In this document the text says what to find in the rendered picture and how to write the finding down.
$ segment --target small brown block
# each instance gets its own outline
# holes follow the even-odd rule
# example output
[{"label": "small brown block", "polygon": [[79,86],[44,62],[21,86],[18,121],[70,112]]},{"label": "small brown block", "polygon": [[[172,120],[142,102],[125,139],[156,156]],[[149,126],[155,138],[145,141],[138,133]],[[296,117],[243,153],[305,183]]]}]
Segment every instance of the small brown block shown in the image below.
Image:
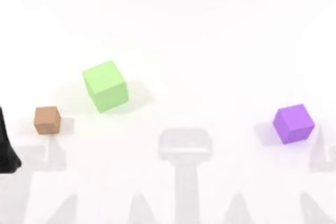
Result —
[{"label": "small brown block", "polygon": [[58,134],[61,116],[57,107],[38,107],[35,110],[34,126],[40,135]]}]

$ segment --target black object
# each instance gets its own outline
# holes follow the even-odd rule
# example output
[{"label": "black object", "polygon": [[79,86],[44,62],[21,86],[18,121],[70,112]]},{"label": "black object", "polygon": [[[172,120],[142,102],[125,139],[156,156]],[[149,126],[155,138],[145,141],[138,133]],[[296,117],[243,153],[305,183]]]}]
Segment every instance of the black object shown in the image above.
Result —
[{"label": "black object", "polygon": [[21,166],[21,160],[10,145],[4,115],[0,107],[0,174],[14,173]]}]

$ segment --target green cube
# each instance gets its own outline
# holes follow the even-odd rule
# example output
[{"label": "green cube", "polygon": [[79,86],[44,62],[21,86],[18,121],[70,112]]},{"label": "green cube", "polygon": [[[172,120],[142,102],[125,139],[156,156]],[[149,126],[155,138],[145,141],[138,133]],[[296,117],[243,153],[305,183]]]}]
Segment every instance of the green cube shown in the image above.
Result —
[{"label": "green cube", "polygon": [[113,61],[83,72],[86,88],[99,113],[128,102],[127,85]]}]

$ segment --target purple block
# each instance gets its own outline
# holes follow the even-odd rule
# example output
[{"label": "purple block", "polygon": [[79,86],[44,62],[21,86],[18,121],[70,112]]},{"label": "purple block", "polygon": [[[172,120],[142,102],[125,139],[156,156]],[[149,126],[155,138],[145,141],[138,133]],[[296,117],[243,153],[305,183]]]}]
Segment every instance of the purple block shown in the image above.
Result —
[{"label": "purple block", "polygon": [[315,128],[303,104],[279,109],[273,125],[283,144],[306,140]]}]

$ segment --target white table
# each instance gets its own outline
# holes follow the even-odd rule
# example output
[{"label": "white table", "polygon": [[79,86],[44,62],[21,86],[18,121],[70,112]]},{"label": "white table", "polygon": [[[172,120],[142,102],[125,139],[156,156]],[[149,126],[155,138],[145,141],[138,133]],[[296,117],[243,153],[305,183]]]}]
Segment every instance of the white table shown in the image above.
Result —
[{"label": "white table", "polygon": [[[175,191],[179,200],[200,203],[199,209],[177,205],[176,223],[187,222],[192,211],[200,224],[327,224],[313,218],[336,218],[329,156],[336,125],[336,0],[0,3],[0,104],[23,161],[15,174],[0,177],[2,224],[124,224],[132,218],[150,224],[146,204],[156,223],[171,224]],[[110,59],[127,79],[131,99],[98,114],[81,72]],[[317,127],[307,141],[281,146],[270,122],[278,108],[298,103]],[[35,107],[44,105],[59,107],[58,136],[35,132]],[[183,153],[177,168],[161,160],[160,135],[171,128],[206,131],[209,160],[194,170]],[[190,177],[179,180],[176,170]],[[224,222],[227,212],[240,211],[247,219]],[[302,212],[312,213],[310,219]]]}]

